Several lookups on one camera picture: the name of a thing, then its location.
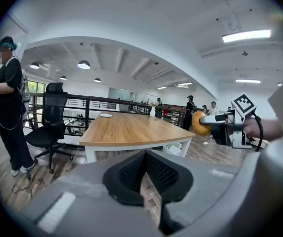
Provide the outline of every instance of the black pants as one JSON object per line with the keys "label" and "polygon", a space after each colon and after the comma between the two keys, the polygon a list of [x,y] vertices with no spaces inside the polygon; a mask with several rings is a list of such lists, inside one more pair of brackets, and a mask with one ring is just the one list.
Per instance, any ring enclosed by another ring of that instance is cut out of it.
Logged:
{"label": "black pants", "polygon": [[184,118],[182,128],[185,130],[189,130],[191,123],[192,123],[192,115],[188,115],[186,118]]}
{"label": "black pants", "polygon": [[25,140],[22,121],[13,130],[6,130],[0,127],[0,136],[11,157],[9,161],[13,170],[18,170],[21,166],[28,168],[33,165],[34,161],[31,158]]}

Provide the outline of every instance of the white ceiling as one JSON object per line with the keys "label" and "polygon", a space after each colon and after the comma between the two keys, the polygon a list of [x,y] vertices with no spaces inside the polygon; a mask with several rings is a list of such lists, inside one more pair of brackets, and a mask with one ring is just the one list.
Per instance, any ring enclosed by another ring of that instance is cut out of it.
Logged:
{"label": "white ceiling", "polygon": [[[78,2],[60,1],[75,8]],[[155,13],[158,21],[181,33],[199,51],[202,58],[200,69],[210,77],[215,77],[218,86],[230,86],[238,78],[260,79],[260,85],[252,84],[250,87],[262,88],[276,88],[277,83],[283,81],[283,17],[271,1],[126,1],[137,3]],[[58,11],[56,7],[55,13],[63,13],[63,10]],[[239,29],[271,29],[272,36],[269,39],[223,42],[222,35],[238,32]],[[68,76],[75,73],[76,64],[82,59],[89,61],[92,69],[100,73],[123,74],[155,87],[192,80],[182,68],[176,70],[162,64],[155,65],[154,60],[149,60],[138,52],[99,43],[85,43],[85,46],[81,46],[79,42],[65,42],[28,49],[22,58],[22,66],[30,73],[47,76],[45,70],[36,71],[28,67],[31,62],[39,61],[54,70],[62,70],[60,73]]]}

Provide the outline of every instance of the office chair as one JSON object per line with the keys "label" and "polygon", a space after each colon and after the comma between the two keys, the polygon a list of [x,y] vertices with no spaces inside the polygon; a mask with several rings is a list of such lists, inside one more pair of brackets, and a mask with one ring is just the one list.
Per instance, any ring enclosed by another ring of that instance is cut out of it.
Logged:
{"label": "office chair", "polygon": [[49,154],[49,172],[52,174],[51,168],[52,156],[54,153],[66,155],[73,160],[73,156],[69,153],[58,150],[63,144],[53,146],[59,139],[64,139],[66,125],[63,122],[63,111],[67,103],[68,93],[62,89],[61,82],[49,83],[46,87],[46,92],[42,97],[42,127],[35,129],[31,122],[34,118],[29,118],[32,132],[26,135],[26,141],[38,148],[49,148],[48,150],[35,156],[35,163],[38,163],[37,158]]}

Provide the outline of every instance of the desk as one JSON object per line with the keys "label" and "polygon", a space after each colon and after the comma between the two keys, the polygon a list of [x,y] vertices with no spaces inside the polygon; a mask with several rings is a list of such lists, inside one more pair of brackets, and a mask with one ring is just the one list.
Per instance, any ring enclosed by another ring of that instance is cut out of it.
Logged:
{"label": "desk", "polygon": [[159,147],[170,142],[182,144],[180,156],[185,157],[193,133],[149,115],[103,112],[111,118],[98,116],[82,136],[87,162],[96,161],[97,151],[138,150]]}

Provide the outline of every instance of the wooden tabletop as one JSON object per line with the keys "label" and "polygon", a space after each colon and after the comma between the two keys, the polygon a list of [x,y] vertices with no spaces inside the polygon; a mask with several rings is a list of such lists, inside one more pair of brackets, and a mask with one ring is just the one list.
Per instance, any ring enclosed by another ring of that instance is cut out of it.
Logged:
{"label": "wooden tabletop", "polygon": [[102,112],[111,118],[98,116],[90,124],[79,144],[82,146],[137,146],[159,144],[194,136],[176,125],[149,115]]}

